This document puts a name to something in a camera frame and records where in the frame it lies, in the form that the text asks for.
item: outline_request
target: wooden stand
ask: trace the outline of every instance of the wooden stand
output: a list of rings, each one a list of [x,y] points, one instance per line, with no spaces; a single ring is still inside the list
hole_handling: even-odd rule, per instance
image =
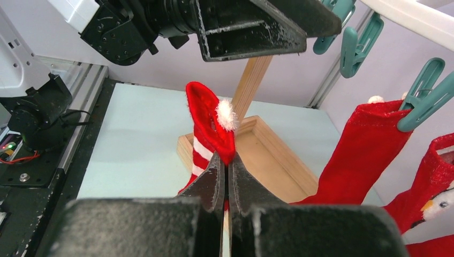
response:
[[[244,118],[272,58],[249,59],[241,77],[232,100],[241,122],[236,147],[246,169],[264,187],[285,202],[296,202],[317,192],[317,177],[259,116]],[[177,152],[189,172],[193,140],[193,134],[178,138]]]

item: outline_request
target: white fuzzy trim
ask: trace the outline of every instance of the white fuzzy trim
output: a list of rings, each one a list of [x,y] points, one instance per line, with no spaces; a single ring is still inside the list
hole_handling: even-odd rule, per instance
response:
[[[237,115],[228,99],[219,101],[216,107],[217,122],[227,131],[234,131],[238,127]]]
[[[367,101],[367,103],[384,103],[384,99],[379,95],[375,95],[369,98],[369,101]]]
[[[454,152],[454,146],[450,146],[450,147],[447,147],[447,148],[443,148],[443,149],[437,150],[438,155],[452,153],[452,152]]]

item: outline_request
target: red wire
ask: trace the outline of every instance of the red wire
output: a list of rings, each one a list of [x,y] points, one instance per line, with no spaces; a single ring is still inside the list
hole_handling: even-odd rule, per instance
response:
[[[15,163],[18,163],[20,161],[31,161],[31,160],[33,160],[35,158],[38,158],[38,157],[40,157],[40,155],[38,154],[38,151],[35,151],[35,154],[33,156],[28,156],[28,157],[15,159],[15,160],[10,161],[10,162],[7,162],[7,161],[4,161],[4,160],[0,159],[0,162],[5,163],[5,164],[15,164]]]

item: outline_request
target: small red stocking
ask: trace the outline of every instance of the small red stocking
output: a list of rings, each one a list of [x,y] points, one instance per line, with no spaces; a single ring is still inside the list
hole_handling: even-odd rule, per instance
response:
[[[232,162],[235,149],[236,115],[228,100],[219,101],[206,86],[190,82],[186,86],[189,111],[194,121],[192,174],[181,193],[201,175],[216,151],[224,164]]]
[[[452,257],[454,256],[454,235],[407,245],[410,257]]]
[[[399,120],[410,112],[399,111],[401,104],[357,106],[320,176],[317,193],[295,204],[361,204],[410,138],[412,132],[397,129]]]
[[[454,133],[433,140],[412,187],[384,207],[402,234],[454,205],[453,164]]]

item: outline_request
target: clothes clip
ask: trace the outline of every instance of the clothes clip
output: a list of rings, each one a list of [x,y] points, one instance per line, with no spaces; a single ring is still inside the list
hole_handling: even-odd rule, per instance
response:
[[[355,12],[355,4],[356,0],[324,0],[322,3],[331,10],[337,17],[340,18],[342,21],[342,27],[344,27],[347,22],[349,22],[350,18],[353,16]],[[324,36],[319,37],[314,43],[314,47],[312,48],[314,53],[317,55],[322,55],[328,48],[332,45],[334,40],[336,39],[337,35],[333,36]]]
[[[444,65],[444,60],[432,58],[421,70],[400,107],[401,110],[413,109],[397,124],[400,131],[413,131],[454,96],[454,72],[432,89]]]
[[[340,51],[340,73],[344,78],[355,76],[377,41],[383,26],[384,22],[380,14],[374,13],[359,40],[354,28],[347,27],[344,30]]]

